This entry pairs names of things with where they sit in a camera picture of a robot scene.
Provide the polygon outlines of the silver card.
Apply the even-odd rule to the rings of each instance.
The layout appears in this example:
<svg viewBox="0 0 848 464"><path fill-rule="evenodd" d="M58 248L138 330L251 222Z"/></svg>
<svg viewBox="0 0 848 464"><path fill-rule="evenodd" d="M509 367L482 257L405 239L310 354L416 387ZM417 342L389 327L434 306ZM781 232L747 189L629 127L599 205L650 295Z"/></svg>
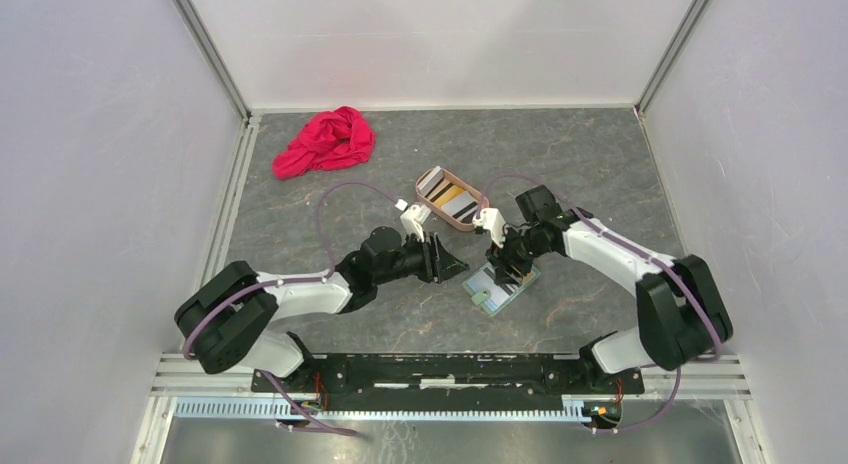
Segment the silver card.
<svg viewBox="0 0 848 464"><path fill-rule="evenodd" d="M482 286L489 290L489 299L492 301L506 302L516 298L526 287L531 285L537 278L536 269L533 269L521 282L513 277L507 276L499 281L494 268L486 265L480 270Z"/></svg>

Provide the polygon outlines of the green card holder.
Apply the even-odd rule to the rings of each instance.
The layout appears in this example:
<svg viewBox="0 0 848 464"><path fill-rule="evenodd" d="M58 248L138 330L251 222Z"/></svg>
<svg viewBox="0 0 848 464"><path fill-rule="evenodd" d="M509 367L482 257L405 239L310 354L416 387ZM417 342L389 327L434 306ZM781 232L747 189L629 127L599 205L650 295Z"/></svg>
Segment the green card holder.
<svg viewBox="0 0 848 464"><path fill-rule="evenodd" d="M489 316L495 316L507 305L517 299L539 277L540 271L533 266L520 284L496 284L495 269L490 263L474 271L463 283L462 287L471 301L485 311Z"/></svg>

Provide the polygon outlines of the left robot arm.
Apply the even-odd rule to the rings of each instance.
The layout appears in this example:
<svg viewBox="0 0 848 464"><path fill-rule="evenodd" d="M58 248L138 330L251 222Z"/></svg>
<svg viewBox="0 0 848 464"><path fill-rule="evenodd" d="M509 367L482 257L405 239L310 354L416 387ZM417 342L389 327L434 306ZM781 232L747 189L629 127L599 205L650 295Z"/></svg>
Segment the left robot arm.
<svg viewBox="0 0 848 464"><path fill-rule="evenodd" d="M276 335L270 324L307 314L355 312L375 300L383 284L409 277L443 283L468 268L435 233L402 236L378 227L324 271L272 274L233 261L188 298L174 320L185 339L184 357L206 373L249 365L297 392L312 383L314 365L293 335Z"/></svg>

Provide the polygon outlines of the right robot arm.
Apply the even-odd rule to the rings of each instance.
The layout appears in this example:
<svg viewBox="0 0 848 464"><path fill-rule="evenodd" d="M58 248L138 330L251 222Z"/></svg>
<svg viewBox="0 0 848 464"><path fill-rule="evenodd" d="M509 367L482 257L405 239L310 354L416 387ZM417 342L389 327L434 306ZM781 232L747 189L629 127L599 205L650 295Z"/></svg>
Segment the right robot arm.
<svg viewBox="0 0 848 464"><path fill-rule="evenodd" d="M492 241L487 260L495 283L518 284L535 260L556 253L600 272L632 295L637 323L580 349L577 376L591 392L602 392L618 374L656 366L675 371L718 352L734 333L724 301L708 264L699 256L652 251L612 231L587 211L563 209L544 185L520 194L524 218L509 225L493 207L477 211L476 232Z"/></svg>

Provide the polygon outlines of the pink oval tray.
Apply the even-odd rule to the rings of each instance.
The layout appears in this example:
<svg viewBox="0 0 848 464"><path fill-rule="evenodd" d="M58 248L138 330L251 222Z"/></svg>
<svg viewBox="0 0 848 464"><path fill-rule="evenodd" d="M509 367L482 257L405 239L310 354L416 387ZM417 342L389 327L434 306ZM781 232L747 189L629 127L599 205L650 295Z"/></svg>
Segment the pink oval tray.
<svg viewBox="0 0 848 464"><path fill-rule="evenodd" d="M423 173L415 182L415 192L425 206L461 232L472 232L478 208L489 204L481 191L441 166Z"/></svg>

